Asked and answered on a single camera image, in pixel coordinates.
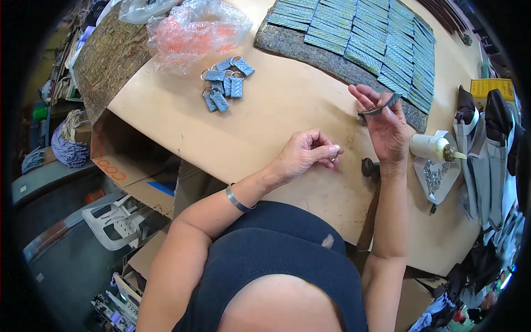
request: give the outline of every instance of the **white plastic chair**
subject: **white plastic chair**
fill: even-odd
[[[131,195],[126,195],[124,198],[116,202],[81,211],[83,218],[98,241],[108,250],[115,251],[128,244],[137,248],[142,240],[142,231],[140,230],[139,225],[154,212],[150,207],[144,207],[136,212],[136,206],[128,210],[124,206],[124,203],[130,197]],[[105,206],[110,206],[111,210],[98,218],[94,217],[92,212],[98,211]],[[122,236],[121,239],[111,240],[107,233],[105,233],[104,228],[111,224],[113,224],[114,229],[118,234]]]

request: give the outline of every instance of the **plastic bag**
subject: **plastic bag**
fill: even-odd
[[[221,0],[186,0],[167,18],[148,21],[148,47],[155,54],[155,70],[187,74],[192,64],[208,54],[235,49],[253,22]]]
[[[152,16],[167,13],[179,0],[124,0],[118,19],[132,24],[145,24]]]

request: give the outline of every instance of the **beige tabletop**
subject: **beige tabletop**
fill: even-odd
[[[228,1],[254,22],[242,45],[231,55],[243,56],[256,69],[244,82],[244,97],[229,101],[224,114],[210,113],[201,96],[206,86],[203,69],[225,57],[201,61],[189,76],[156,73],[153,59],[121,89],[108,108],[163,147],[223,182],[236,182],[264,167],[292,133],[319,127],[341,145],[345,154],[339,169],[310,169],[293,183],[264,199],[305,209],[332,225],[356,244],[371,202],[374,186],[361,174],[361,160],[375,159],[366,127],[357,121],[355,99],[347,86],[302,62],[266,54],[253,48],[256,30],[274,0]],[[478,78],[479,45],[465,46],[452,38],[424,7],[403,0],[433,28],[435,96],[426,134],[451,130],[460,84]],[[459,204],[462,177],[430,216],[427,201],[409,158],[410,255],[412,267],[445,276],[461,262],[479,225],[469,222]]]

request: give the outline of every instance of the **white bottle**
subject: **white bottle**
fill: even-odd
[[[456,151],[444,137],[415,134],[409,140],[409,151],[434,163],[454,161],[456,158],[466,159],[466,156]]]

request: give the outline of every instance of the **fingernail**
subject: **fingernail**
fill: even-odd
[[[330,151],[331,154],[335,154],[337,151],[339,151],[339,145],[331,145],[328,150]]]

